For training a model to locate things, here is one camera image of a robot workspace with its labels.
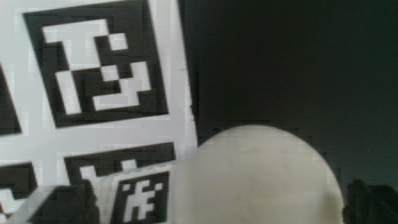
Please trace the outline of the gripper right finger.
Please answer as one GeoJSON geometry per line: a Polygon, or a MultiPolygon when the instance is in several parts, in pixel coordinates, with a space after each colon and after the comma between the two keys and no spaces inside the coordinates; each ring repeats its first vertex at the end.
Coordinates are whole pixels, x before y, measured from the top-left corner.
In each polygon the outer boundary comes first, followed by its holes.
{"type": "Polygon", "coordinates": [[[398,191],[356,179],[347,186],[345,224],[398,224],[398,191]]]}

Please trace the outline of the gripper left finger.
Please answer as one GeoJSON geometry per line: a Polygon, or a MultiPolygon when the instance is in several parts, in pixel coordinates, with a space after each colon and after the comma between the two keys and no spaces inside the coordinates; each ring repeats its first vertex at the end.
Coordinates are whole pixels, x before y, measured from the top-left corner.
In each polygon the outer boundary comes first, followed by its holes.
{"type": "Polygon", "coordinates": [[[91,182],[39,188],[6,224],[100,224],[91,182]]]}

